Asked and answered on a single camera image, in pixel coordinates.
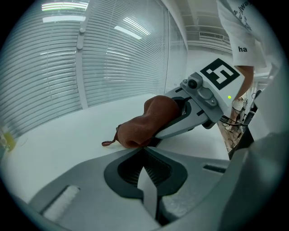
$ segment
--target white tabletop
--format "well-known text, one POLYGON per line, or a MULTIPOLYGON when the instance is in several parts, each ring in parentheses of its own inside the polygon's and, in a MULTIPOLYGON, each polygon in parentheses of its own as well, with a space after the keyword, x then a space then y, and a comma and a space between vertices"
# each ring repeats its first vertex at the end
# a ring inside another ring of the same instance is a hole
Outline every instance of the white tabletop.
MULTIPOLYGON (((152 94, 122 99, 68 114, 21 136, 1 162, 2 177, 11 193, 29 202, 49 182, 73 166, 124 148, 112 140, 116 127, 143 114, 152 94)), ((217 125, 198 126, 190 132, 163 140, 158 148, 179 154, 228 160, 217 125)))

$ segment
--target person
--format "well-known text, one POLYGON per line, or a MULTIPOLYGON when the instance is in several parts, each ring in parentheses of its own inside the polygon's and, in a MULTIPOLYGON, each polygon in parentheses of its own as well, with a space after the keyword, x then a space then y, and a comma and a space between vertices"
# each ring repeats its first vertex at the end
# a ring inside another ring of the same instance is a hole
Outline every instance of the person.
MULTIPOLYGON (((243 94, 241 97, 239 97, 238 99, 235 99, 233 101, 230 119, 228 120, 229 124, 235 124, 236 123, 237 117, 241 113, 246 100, 247 100, 247 93, 243 94)), ((226 127, 225 129, 227 131, 232 132, 232 128, 233 128, 232 125, 223 124, 223 126, 226 127)))
POLYGON ((233 65, 245 77, 236 96, 239 99, 253 82, 254 68, 266 67, 265 57, 272 65, 270 75, 275 75, 282 60, 280 48, 272 42, 274 33, 268 23, 248 0, 217 0, 217 7, 229 36, 233 65))

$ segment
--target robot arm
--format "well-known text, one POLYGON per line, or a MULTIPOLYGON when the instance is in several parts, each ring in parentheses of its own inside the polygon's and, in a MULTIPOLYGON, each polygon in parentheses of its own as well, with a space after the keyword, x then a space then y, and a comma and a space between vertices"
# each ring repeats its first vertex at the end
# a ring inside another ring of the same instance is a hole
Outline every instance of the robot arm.
POLYGON ((231 107, 244 76, 221 59, 204 66, 165 94, 177 102, 182 115, 159 131, 156 138, 175 136, 198 125, 210 129, 231 107))

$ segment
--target window blind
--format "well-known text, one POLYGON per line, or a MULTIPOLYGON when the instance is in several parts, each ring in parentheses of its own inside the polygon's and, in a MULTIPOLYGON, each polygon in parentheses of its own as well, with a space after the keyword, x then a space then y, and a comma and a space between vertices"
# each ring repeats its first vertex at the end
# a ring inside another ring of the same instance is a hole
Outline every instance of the window blind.
POLYGON ((0 117, 14 137, 81 109, 75 49, 88 0, 38 1, 0 52, 0 117))
POLYGON ((179 87, 186 79, 187 50, 181 32, 169 13, 169 55, 165 92, 179 87))
POLYGON ((88 106, 140 94, 163 94, 168 10, 160 0, 97 0, 84 36, 88 106))

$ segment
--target brown towel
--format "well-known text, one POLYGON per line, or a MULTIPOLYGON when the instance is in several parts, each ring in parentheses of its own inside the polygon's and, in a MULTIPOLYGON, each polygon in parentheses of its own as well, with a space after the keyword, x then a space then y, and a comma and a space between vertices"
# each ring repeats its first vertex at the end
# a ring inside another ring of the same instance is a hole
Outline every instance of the brown towel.
POLYGON ((108 146, 116 140, 125 148, 147 146, 152 136, 170 121, 180 116, 177 103, 167 96, 155 96, 144 103, 144 113, 118 126, 113 141, 102 142, 108 146))

